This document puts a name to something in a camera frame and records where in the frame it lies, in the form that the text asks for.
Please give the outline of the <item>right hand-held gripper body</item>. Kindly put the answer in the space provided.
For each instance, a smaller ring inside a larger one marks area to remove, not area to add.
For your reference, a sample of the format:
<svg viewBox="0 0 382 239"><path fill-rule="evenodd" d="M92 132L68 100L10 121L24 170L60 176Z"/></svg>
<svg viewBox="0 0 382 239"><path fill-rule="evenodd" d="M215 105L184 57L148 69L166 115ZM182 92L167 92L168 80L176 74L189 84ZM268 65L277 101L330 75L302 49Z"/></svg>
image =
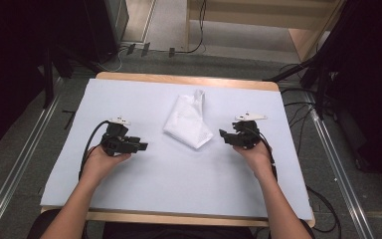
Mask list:
<svg viewBox="0 0 382 239"><path fill-rule="evenodd" d="M240 146L244 149L251 149L259 142L268 145L266 138L260 132L257 120L265 120L266 117L253 113L245 113L236 117L236 121L232 123L233 129L236 131L232 139L232 145Z"/></svg>

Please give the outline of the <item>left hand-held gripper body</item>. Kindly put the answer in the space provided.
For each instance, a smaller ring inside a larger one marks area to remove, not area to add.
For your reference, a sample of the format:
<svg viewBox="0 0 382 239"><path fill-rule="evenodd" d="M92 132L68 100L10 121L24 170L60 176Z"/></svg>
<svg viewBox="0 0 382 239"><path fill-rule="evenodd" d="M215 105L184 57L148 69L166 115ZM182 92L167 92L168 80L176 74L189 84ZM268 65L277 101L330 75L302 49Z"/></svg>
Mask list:
<svg viewBox="0 0 382 239"><path fill-rule="evenodd" d="M126 136L130 122L123 118L110 119L100 145L109 156L116 153L136 153L137 145Z"/></svg>

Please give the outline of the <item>white textured cloth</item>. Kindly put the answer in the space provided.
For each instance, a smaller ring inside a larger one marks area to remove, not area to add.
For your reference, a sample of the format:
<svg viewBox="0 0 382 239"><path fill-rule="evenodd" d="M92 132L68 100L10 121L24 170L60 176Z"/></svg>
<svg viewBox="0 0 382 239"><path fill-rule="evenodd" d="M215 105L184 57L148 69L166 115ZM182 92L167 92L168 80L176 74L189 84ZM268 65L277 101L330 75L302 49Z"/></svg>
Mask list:
<svg viewBox="0 0 382 239"><path fill-rule="evenodd" d="M204 123L205 93L196 90L192 96L180 95L164 125L163 130L182 143L198 149L213 138Z"/></svg>

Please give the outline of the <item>person's right hand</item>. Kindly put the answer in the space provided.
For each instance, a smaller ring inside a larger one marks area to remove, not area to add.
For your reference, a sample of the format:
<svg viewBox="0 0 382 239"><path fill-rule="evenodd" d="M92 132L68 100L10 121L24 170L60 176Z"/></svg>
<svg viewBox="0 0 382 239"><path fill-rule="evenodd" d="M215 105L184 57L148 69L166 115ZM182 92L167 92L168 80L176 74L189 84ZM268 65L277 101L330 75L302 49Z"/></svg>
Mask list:
<svg viewBox="0 0 382 239"><path fill-rule="evenodd" d="M265 181L268 178L275 178L271 165L271 157L262 142L259 142L251 149L234 146L234 150L245 159L258 180Z"/></svg>

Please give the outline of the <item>person's left hand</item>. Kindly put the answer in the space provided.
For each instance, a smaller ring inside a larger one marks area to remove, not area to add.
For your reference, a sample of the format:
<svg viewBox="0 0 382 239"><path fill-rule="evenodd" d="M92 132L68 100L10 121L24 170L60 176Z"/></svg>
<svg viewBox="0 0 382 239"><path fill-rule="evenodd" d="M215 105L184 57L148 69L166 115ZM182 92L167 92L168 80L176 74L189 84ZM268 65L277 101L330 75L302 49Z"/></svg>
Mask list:
<svg viewBox="0 0 382 239"><path fill-rule="evenodd" d="M117 165L130 158L130 153L109 156L101 146L95 146L89 151L81 181L100 183Z"/></svg>

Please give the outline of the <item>light blue table mat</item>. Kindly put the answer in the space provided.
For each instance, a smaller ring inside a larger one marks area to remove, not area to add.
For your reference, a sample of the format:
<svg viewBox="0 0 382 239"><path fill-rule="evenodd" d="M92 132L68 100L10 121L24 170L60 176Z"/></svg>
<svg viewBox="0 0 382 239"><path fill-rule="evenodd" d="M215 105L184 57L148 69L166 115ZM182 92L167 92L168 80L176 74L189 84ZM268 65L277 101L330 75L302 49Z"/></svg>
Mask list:
<svg viewBox="0 0 382 239"><path fill-rule="evenodd" d="M50 174L43 206L62 206L79 178L87 145L100 142L104 120L123 117L129 133L147 149L119 164L99 185L94 209L264 218L263 193L242 157L220 137L236 117L260 115L258 128L273 149L279 185L295 214L312 217L305 183L293 145L281 93L267 90L203 87L203 118L211 140L194 149L163 127L180 96L192 85L127 80L88 82L71 131Z"/></svg>

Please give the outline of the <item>black stand leg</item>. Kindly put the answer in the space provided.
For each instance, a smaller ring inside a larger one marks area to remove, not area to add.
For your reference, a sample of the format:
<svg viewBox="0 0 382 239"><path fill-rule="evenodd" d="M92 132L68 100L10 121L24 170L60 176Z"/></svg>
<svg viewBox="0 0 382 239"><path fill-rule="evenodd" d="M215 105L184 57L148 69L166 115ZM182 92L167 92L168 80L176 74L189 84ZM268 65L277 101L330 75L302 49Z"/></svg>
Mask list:
<svg viewBox="0 0 382 239"><path fill-rule="evenodd" d="M51 56L50 48L47 48L44 53L43 70L44 70L44 78L45 78L44 109L47 109L54 98L53 65L52 65L52 56Z"/></svg>
<svg viewBox="0 0 382 239"><path fill-rule="evenodd" d="M304 69L313 68L314 66L319 66L321 63L322 63L322 61L317 56L313 56L313 57L309 58L308 60L306 60L302 63L296 64L294 67L291 67L290 69L288 69L282 73L279 73L276 76L265 79L265 82L278 83L278 82L286 79L287 77L292 76L292 75L294 75L294 74L296 74L296 73L298 73Z"/></svg>

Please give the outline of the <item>person's dark clothing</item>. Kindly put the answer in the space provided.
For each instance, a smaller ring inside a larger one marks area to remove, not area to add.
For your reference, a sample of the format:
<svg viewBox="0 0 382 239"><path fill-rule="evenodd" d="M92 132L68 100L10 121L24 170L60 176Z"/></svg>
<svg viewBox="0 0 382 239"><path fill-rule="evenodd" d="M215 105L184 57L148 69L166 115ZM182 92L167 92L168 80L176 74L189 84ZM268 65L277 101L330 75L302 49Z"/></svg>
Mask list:
<svg viewBox="0 0 382 239"><path fill-rule="evenodd" d="M39 215L27 239L40 239L59 212L60 209L53 209ZM256 239L256 236L249 227L105 222L98 239Z"/></svg>

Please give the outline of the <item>grey cabinet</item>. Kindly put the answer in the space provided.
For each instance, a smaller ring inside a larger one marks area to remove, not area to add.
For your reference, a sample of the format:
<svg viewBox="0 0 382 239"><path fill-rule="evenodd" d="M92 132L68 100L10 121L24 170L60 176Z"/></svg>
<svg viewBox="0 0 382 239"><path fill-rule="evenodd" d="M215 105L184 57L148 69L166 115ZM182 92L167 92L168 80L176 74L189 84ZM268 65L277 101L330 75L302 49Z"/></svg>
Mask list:
<svg viewBox="0 0 382 239"><path fill-rule="evenodd" d="M105 0L109 22L116 44L119 46L129 20L125 0Z"/></svg>

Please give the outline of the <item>black curtain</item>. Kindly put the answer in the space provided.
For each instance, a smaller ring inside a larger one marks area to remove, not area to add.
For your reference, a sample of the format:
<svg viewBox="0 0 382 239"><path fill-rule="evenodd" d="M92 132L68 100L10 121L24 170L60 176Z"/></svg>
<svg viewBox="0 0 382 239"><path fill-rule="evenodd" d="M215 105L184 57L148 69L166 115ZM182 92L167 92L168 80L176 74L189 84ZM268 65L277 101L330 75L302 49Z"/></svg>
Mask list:
<svg viewBox="0 0 382 239"><path fill-rule="evenodd" d="M382 0L347 0L329 40L327 95L360 168L382 173Z"/></svg>
<svg viewBox="0 0 382 239"><path fill-rule="evenodd" d="M100 72L116 51L105 0L0 0L0 140L45 93L47 48L63 77L71 60Z"/></svg>

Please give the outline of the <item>metal floor rail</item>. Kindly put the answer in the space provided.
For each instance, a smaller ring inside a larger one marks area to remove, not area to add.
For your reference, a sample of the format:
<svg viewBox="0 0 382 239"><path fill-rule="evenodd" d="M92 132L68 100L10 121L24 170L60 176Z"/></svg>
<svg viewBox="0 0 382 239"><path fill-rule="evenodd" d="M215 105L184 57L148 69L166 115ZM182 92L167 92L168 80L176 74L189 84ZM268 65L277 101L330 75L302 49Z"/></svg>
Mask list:
<svg viewBox="0 0 382 239"><path fill-rule="evenodd" d="M358 200L358 197L353 189L353 186L344 170L344 166L340 160L338 152L333 144L333 141L329 135L327 127L323 120L318 116L316 110L311 113L311 118L313 124L315 125L316 131L319 135L320 141L323 145L325 153L327 155L328 161L330 163L331 169L335 176L335 181L337 182L341 195L345 201L346 207L348 209L349 215L353 221L354 227L358 233L360 239L375 239L373 231L367 216Z"/></svg>
<svg viewBox="0 0 382 239"><path fill-rule="evenodd" d="M11 168L5 175L4 180L0 184L0 220L11 201L11 198L26 170L30 159L36 149L49 120L51 119L56 106L58 105L60 96L56 95L50 104L40 110L37 119L32 123L31 131L28 137L23 141L22 148L17 153L17 157L11 164Z"/></svg>

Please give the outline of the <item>wooden shelf frame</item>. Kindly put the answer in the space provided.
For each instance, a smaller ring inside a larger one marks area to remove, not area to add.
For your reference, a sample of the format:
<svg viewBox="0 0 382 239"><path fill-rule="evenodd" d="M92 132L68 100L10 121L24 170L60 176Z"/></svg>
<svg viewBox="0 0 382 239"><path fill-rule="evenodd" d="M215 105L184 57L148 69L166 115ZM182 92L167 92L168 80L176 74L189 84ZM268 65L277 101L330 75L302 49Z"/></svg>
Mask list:
<svg viewBox="0 0 382 239"><path fill-rule="evenodd" d="M345 0L186 0L185 46L197 44L200 7L213 56L305 61L333 27Z"/></svg>

